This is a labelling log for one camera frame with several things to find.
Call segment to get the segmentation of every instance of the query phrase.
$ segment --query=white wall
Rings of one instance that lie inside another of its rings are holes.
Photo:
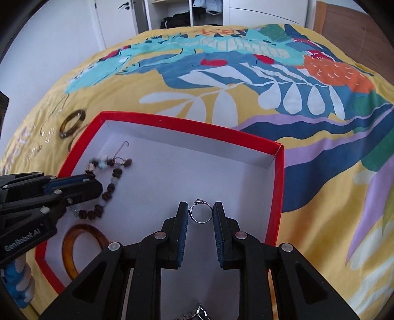
[[[100,51],[86,0],[49,0],[23,27],[0,64],[0,90],[9,106],[0,155],[50,87]]]

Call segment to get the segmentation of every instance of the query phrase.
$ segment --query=clothes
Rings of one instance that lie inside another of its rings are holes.
[[[223,0],[195,0],[193,7],[205,8],[207,12],[223,12]]]
[[[173,17],[164,18],[161,23],[161,29],[170,29],[177,27],[188,27],[190,26],[190,14],[189,12],[177,13]]]

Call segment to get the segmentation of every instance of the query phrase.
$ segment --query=purple stripe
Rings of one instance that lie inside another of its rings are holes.
[[[361,220],[354,233],[346,257],[346,263],[371,228],[384,213],[387,197],[394,181],[394,155],[374,175],[367,190]]]
[[[386,105],[388,103],[385,103],[383,105],[381,105],[380,107],[377,107],[374,109],[377,110],[379,108],[382,108],[384,105]],[[373,112],[366,116],[366,117],[360,117],[360,116],[356,116],[353,117],[351,119],[349,119],[347,122],[337,122],[328,118],[308,118],[305,117],[303,115],[287,115],[287,114],[270,114],[270,115],[255,115],[254,117],[249,118],[248,120],[246,120],[245,122],[241,123],[240,125],[234,127],[233,129],[235,130],[242,130],[245,129],[246,127],[249,127],[250,125],[256,123],[256,122],[269,122],[272,123],[274,125],[290,125],[292,123],[296,123],[296,122],[306,122],[306,123],[321,123],[321,122],[328,122],[330,124],[333,125],[337,125],[337,126],[344,126],[344,125],[348,125],[349,123],[351,123],[353,120],[355,119],[368,119],[369,117],[371,117],[371,115],[373,114]]]
[[[297,164],[301,163],[307,163],[315,159],[322,151],[324,150],[331,150],[341,144],[349,143],[349,142],[354,142],[356,140],[362,139],[369,135],[369,133],[375,128],[383,119],[386,117],[390,112],[392,112],[393,109],[389,109],[385,112],[383,112],[379,118],[376,119],[376,121],[373,123],[373,125],[364,132],[358,132],[351,137],[346,137],[346,138],[339,138],[336,140],[331,140],[329,138],[324,138],[321,139],[311,145],[305,146],[305,147],[298,147],[298,148],[292,148],[292,149],[285,149],[284,153],[284,159],[285,167],[290,167],[290,166],[295,166]]]

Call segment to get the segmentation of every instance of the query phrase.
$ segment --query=beaded bracelet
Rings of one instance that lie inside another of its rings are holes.
[[[107,186],[107,191],[103,192],[101,194],[101,199],[99,200],[99,203],[95,205],[94,210],[79,210],[78,212],[78,217],[82,220],[85,220],[88,218],[89,220],[94,220],[96,217],[101,218],[103,213],[104,213],[104,207],[112,199],[112,194],[114,193],[116,189],[116,185],[119,182],[120,177],[123,174],[123,170],[120,168],[120,166],[124,166],[125,168],[128,168],[131,166],[132,160],[127,159],[123,163],[117,162],[116,159],[122,159],[122,158],[109,158],[106,160],[98,160],[98,159],[93,159],[89,162],[87,169],[85,170],[85,173],[92,178],[95,178],[96,176],[94,175],[94,169],[99,168],[99,169],[106,169],[108,166],[110,167],[115,167],[112,171],[112,178],[111,178],[111,183]]]

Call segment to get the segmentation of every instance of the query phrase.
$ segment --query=orange pattern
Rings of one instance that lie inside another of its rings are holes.
[[[234,30],[234,29],[220,29],[220,28],[217,28],[217,29],[213,29],[213,30],[202,29],[201,33],[203,35],[215,35],[217,33],[219,33],[220,35],[228,35],[228,34],[238,34],[238,31]]]
[[[308,70],[310,75],[324,84],[348,86],[351,91],[360,93],[370,93],[371,90],[375,90],[374,84],[367,76],[344,62],[305,56],[304,65],[297,68]]]

